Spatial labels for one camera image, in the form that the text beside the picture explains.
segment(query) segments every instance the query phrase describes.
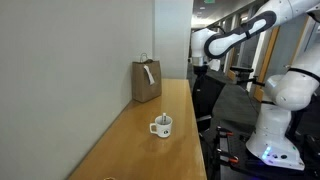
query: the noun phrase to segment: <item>wooden counter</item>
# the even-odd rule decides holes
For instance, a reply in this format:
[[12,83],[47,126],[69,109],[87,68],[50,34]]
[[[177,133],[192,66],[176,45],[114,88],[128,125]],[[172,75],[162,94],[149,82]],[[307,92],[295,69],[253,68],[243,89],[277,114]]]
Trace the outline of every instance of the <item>wooden counter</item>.
[[[161,139],[149,124],[166,112],[172,132]],[[84,158],[70,179],[206,179],[187,80],[162,80],[162,95],[146,103],[131,101]]]

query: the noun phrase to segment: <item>black chair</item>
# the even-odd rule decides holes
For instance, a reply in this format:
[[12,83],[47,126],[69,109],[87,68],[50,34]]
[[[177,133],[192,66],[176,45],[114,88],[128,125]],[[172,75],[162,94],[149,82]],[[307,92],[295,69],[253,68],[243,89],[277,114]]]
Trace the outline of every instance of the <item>black chair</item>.
[[209,130],[213,118],[213,107],[225,83],[207,75],[198,76],[192,91],[193,107],[197,119],[198,132]]

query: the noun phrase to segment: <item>white mug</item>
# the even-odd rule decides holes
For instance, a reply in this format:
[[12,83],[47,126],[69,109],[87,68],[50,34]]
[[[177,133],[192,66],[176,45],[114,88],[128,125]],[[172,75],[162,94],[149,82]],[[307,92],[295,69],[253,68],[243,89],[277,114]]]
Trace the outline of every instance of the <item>white mug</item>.
[[162,116],[158,116],[155,119],[155,123],[150,123],[150,133],[157,134],[161,138],[169,137],[171,134],[172,127],[172,118],[165,116],[165,120]]

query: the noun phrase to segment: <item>exit sign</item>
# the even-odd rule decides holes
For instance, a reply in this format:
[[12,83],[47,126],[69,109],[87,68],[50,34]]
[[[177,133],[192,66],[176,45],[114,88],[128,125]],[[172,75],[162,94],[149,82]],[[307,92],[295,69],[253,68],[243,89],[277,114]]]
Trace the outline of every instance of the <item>exit sign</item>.
[[204,0],[204,3],[214,3],[215,0]]

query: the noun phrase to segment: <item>brown paper bag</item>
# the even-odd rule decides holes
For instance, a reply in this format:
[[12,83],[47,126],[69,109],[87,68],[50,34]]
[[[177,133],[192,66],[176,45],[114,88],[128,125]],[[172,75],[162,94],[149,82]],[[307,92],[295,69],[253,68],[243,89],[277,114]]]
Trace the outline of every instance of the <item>brown paper bag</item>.
[[132,98],[139,102],[146,102],[160,96],[161,90],[160,62],[148,59],[145,53],[141,54],[140,62],[132,63]]

